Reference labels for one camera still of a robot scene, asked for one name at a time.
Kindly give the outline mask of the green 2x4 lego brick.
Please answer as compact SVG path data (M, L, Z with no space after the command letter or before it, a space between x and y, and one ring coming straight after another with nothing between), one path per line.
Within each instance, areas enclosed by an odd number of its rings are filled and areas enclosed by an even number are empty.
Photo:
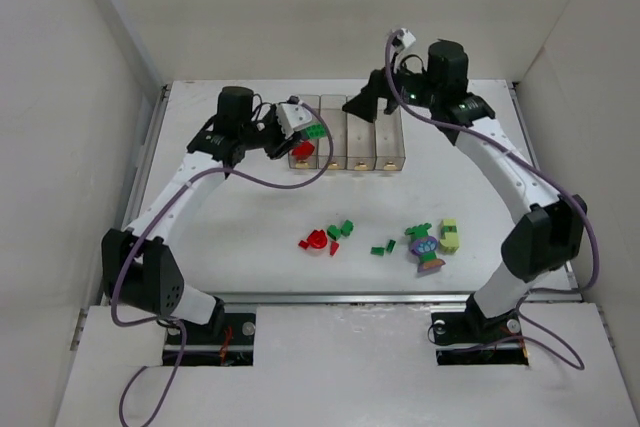
M322 124L316 123L306 127L303 136L306 140L317 140L326 137L327 130Z

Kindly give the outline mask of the dark green lego cluster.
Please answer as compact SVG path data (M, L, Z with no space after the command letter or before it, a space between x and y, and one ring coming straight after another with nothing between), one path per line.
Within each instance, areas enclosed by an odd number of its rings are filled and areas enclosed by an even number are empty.
M342 237L349 237L354 230L354 224L351 220L345 220L341 225L331 224L327 229L327 235L334 241Z

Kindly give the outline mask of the red round lego piece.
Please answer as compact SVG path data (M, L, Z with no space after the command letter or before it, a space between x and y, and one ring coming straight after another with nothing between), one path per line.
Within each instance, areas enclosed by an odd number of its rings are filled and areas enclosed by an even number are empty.
M308 250L313 254L322 253L329 244L329 238L324 230L313 230L306 239Z

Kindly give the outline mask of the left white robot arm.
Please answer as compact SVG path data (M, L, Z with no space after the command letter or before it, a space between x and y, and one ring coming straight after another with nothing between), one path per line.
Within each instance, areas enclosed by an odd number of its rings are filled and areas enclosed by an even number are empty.
M299 140L295 121L309 115L297 103L278 103L258 118L253 90L222 89L217 111L188 143L186 152L156 199L125 228L101 241L104 292L110 304L138 308L150 320L183 322L211 336L222 329L224 303L188 285L172 252L208 196L250 150L270 158Z

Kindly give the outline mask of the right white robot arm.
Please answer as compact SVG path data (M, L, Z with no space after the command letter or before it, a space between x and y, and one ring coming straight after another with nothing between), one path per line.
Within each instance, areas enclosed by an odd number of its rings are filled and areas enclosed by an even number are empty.
M427 109L424 122L464 153L500 196L514 222L501 245L501 263L468 297L464 312L446 318L446 336L441 341L444 345L492 344L530 289L577 256L587 230L586 205L516 152L494 109L469 91L469 60L461 44L436 41L420 71L412 72L402 63L414 42L406 29L392 32L383 68L372 71L360 93L342 109L369 123L378 117L380 100L386 102L386 115L397 108Z

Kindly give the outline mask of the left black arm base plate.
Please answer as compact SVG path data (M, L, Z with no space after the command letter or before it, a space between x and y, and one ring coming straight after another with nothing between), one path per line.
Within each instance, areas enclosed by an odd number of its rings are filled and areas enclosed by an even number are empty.
M254 363L255 312L231 312L214 330L184 321L186 344L179 364L185 367L249 367Z

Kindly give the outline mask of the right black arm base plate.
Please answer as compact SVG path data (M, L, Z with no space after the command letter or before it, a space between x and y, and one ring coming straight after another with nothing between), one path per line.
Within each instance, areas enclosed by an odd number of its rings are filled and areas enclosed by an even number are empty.
M515 313L480 333L470 327L462 311L432 312L431 321L427 335L439 366L529 365Z

